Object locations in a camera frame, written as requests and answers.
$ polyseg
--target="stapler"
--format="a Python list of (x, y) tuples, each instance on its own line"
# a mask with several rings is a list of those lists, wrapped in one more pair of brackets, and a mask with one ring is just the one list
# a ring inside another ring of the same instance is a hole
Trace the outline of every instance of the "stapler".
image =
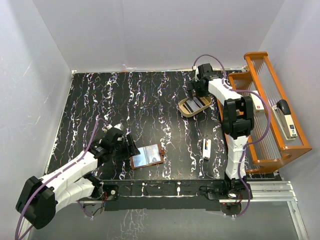
[(272, 106), (272, 111), (285, 138), (288, 141), (295, 140), (298, 133), (287, 101), (284, 99), (279, 100), (276, 105)]

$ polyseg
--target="gray wall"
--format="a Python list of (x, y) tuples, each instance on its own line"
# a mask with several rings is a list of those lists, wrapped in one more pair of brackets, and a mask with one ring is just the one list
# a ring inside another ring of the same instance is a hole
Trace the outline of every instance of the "gray wall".
[(25, 181), (44, 173), (71, 71), (32, 0), (0, 5), (0, 239), (14, 238)]
[(313, 150), (280, 169), (295, 190), (311, 240), (319, 239), (320, 1), (286, 0), (260, 50), (267, 51)]
[(252, 202), (236, 220), (201, 209), (105, 211), (93, 221), (77, 204), (29, 240), (297, 240), (287, 202)]
[(70, 69), (103, 72), (189, 69), (205, 53), (242, 67), (284, 0), (33, 2)]

